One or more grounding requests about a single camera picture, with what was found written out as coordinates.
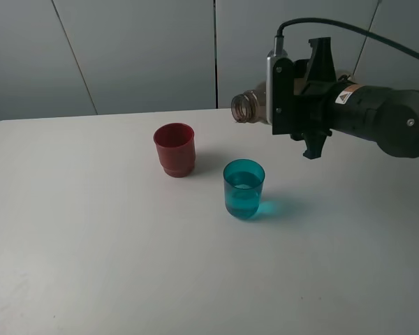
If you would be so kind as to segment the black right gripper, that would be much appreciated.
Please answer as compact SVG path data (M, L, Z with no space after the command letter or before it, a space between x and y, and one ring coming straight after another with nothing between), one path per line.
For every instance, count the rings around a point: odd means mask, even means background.
M332 131L325 122L325 101L331 88L337 82L332 58L331 37L309 40L310 59L300 59L294 63L295 79L304 78L305 84L296 97L297 116L300 130L291 135L293 140L304 140L308 159L321 157L325 141Z

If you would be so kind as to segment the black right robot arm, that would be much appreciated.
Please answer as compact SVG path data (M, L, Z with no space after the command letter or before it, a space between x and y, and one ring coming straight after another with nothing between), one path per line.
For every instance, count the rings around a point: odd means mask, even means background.
M419 91L357 84L335 73L329 38L309 40L310 59L297 61L297 130L308 159L321 156L332 131L375 142L397 158L419 157Z

